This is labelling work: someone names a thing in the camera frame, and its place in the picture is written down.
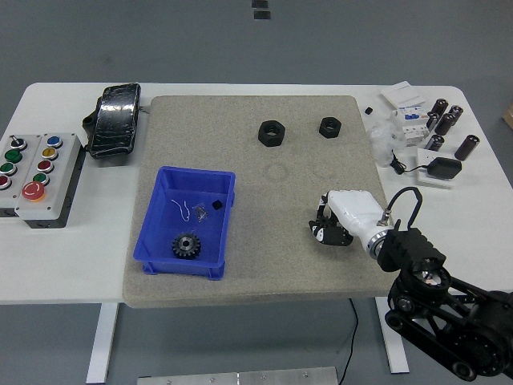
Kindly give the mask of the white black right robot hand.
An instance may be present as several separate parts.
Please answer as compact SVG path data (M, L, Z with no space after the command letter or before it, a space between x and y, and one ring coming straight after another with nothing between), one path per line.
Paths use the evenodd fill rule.
M323 245L348 246L356 237L363 249L372 253L391 229L390 213L370 192L330 190L321 196L316 219L309 227Z

